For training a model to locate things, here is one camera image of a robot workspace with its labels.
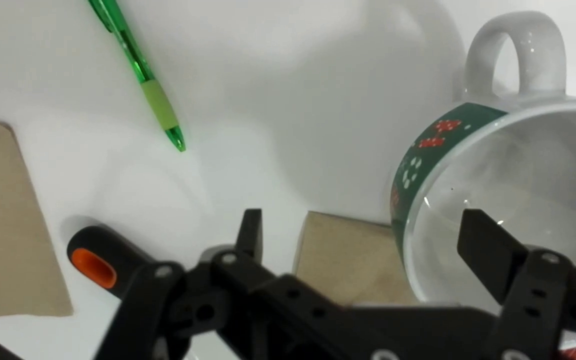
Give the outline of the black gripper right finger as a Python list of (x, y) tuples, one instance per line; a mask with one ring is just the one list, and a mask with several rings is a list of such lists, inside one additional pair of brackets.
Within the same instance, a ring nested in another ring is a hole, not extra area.
[(463, 209), (458, 254), (499, 303), (484, 346), (487, 360), (560, 360), (561, 332), (576, 332), (576, 266), (528, 248), (484, 209)]

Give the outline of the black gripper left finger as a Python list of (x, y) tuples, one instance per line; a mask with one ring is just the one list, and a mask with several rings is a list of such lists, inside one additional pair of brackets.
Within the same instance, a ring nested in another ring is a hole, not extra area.
[(293, 276), (259, 264), (262, 212), (250, 208), (231, 246), (210, 248), (184, 269), (153, 262), (127, 240), (110, 246), (132, 254), (115, 289), (119, 308), (94, 360), (184, 360), (192, 337), (215, 332), (239, 360), (335, 360), (323, 327), (334, 306)]

